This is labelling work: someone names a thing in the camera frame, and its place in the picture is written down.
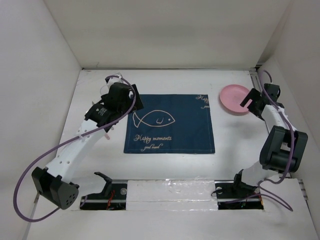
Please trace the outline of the pink plastic plate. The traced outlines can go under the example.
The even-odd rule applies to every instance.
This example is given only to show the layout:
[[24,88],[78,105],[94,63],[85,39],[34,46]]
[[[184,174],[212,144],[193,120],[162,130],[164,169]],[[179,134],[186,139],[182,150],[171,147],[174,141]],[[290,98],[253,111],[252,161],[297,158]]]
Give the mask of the pink plastic plate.
[[248,105],[251,100],[242,107],[240,104],[250,90],[242,85],[230,84],[225,86],[219,93],[219,100],[223,107],[232,114],[246,115],[249,113]]

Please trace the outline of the navy fish placemat cloth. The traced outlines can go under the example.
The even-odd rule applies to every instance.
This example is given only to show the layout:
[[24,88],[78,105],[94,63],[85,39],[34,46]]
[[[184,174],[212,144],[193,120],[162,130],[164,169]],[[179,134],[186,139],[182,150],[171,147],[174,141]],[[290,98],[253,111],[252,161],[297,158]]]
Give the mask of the navy fish placemat cloth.
[[143,109],[128,115],[126,154],[214,154],[206,94],[142,94]]

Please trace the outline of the clear drinking glass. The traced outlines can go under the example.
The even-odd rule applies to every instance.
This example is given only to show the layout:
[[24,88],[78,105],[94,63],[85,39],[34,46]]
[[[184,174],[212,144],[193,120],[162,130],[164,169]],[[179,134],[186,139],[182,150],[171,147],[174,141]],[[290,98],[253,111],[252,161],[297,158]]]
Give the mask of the clear drinking glass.
[[104,85],[100,88],[100,95],[103,96],[103,95],[106,95],[109,93],[109,86],[108,85]]

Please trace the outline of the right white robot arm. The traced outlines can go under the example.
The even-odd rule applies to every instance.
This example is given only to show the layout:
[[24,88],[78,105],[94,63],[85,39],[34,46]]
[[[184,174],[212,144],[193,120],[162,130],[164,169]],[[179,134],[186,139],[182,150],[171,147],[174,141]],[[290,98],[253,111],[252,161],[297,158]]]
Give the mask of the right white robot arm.
[[251,89],[240,104],[243,107],[252,100],[248,110],[266,123],[269,134],[260,151],[259,160],[234,176],[231,191],[237,197],[253,192],[258,182],[276,174],[286,176],[296,172],[301,164],[308,135],[291,124],[284,106],[277,102],[280,93],[278,85],[265,83],[262,92]]

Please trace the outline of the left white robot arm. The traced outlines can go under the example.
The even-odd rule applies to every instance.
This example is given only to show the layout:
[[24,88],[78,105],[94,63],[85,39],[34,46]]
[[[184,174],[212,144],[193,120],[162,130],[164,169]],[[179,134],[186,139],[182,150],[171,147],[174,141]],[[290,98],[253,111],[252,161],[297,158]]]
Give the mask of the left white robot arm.
[[37,192],[58,208],[69,208],[79,194],[79,186],[72,179],[81,161],[121,117],[142,108],[136,85],[113,83],[108,93],[86,112],[76,140],[68,143],[45,168],[33,170],[31,176]]

